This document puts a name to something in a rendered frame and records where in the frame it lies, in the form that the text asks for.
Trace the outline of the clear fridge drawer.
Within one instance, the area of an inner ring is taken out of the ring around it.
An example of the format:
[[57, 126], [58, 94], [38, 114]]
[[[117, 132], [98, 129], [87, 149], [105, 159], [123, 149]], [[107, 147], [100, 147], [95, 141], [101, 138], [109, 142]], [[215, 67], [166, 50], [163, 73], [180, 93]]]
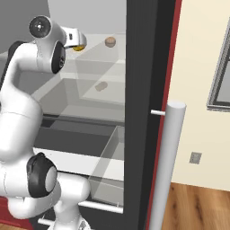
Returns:
[[124, 134], [124, 127], [113, 130], [89, 177], [92, 198], [117, 207], [123, 207]]

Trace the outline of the grey window frame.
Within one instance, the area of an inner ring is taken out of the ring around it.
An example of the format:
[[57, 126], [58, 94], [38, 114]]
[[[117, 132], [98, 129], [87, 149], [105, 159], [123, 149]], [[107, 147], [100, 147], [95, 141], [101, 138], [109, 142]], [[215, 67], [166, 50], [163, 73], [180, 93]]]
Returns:
[[230, 102], [221, 102], [217, 99], [226, 73], [227, 64], [230, 61], [230, 29], [226, 30], [221, 47], [217, 68], [213, 77], [208, 95], [207, 109], [209, 111], [230, 111]]

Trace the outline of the oblong tan food item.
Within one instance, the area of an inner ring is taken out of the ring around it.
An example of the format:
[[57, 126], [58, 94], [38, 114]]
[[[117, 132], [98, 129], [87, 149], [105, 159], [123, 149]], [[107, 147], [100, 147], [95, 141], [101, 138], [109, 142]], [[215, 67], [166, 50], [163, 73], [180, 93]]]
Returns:
[[102, 90], [104, 90], [105, 88], [108, 87], [108, 83], [107, 82], [100, 82], [95, 86], [95, 89], [100, 92]]

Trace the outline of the red fridge with grey interior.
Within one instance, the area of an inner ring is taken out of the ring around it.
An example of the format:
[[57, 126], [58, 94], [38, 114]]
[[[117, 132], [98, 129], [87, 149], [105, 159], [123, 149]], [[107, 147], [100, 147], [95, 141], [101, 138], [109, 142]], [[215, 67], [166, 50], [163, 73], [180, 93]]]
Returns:
[[[61, 27], [77, 28], [86, 37], [86, 34], [126, 34], [126, 14], [127, 0], [0, 0], [0, 81], [11, 45], [16, 41], [33, 41], [29, 31], [33, 18], [47, 16]], [[126, 60], [124, 63], [78, 61], [76, 67], [74, 73], [64, 73], [62, 67], [55, 75], [23, 72], [18, 88], [32, 96], [54, 77], [70, 78], [77, 81], [83, 96], [98, 83], [107, 82], [109, 90], [106, 95], [113, 102], [126, 102]], [[125, 128], [125, 121], [79, 119], [43, 112], [33, 151], [35, 154], [43, 153], [60, 173], [81, 176], [89, 181], [117, 126]], [[89, 184], [90, 193], [85, 201], [110, 205], [93, 199]], [[91, 230], [122, 230], [123, 214], [78, 207]], [[7, 198], [0, 196], [0, 224], [25, 230], [49, 230], [55, 220], [53, 208], [35, 217], [16, 219], [8, 210]]]

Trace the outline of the round brown food item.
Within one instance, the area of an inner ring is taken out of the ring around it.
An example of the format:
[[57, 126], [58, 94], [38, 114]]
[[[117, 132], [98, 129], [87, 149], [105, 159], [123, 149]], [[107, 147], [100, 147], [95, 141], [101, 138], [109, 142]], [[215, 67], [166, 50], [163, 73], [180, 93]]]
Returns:
[[114, 37], [108, 37], [105, 40], [105, 45], [109, 48], [113, 48], [116, 45], [116, 39]]

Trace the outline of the grey wall socket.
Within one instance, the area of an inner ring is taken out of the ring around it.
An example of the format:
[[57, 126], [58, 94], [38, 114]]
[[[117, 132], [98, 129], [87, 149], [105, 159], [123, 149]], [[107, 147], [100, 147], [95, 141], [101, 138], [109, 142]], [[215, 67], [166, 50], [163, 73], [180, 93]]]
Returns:
[[190, 156], [190, 163], [191, 164], [199, 164], [201, 158], [201, 153], [192, 152]]

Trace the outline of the clear glass fridge rack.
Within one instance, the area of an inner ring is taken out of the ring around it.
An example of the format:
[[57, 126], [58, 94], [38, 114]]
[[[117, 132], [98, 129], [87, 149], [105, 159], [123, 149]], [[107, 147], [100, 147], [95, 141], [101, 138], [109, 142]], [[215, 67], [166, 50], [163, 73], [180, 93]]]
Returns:
[[95, 119], [123, 123], [125, 103], [113, 102], [106, 92], [94, 87], [83, 96], [75, 79], [52, 78], [36, 90], [32, 96], [40, 103], [46, 115], [79, 119]]
[[[109, 48], [105, 40], [109, 37], [115, 39], [115, 46]], [[99, 61], [111, 63], [124, 63], [126, 60], [126, 34], [86, 34], [87, 46], [82, 51], [68, 49], [66, 63], [62, 69], [64, 73], [74, 73], [78, 61]]]

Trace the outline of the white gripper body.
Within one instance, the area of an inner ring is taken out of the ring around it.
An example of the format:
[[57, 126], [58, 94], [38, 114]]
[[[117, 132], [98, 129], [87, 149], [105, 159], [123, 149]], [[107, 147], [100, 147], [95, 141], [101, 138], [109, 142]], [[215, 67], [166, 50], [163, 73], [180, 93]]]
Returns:
[[72, 32], [73, 40], [72, 45], [74, 47], [86, 47], [87, 39], [83, 33], [81, 33], [78, 29], [74, 29]]

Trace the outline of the black and red fridge door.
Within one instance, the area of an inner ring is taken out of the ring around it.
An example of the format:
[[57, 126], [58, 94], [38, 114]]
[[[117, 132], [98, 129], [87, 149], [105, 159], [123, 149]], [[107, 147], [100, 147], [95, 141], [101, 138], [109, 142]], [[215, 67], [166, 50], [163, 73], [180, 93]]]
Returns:
[[146, 230], [182, 0], [127, 0], [122, 230]]

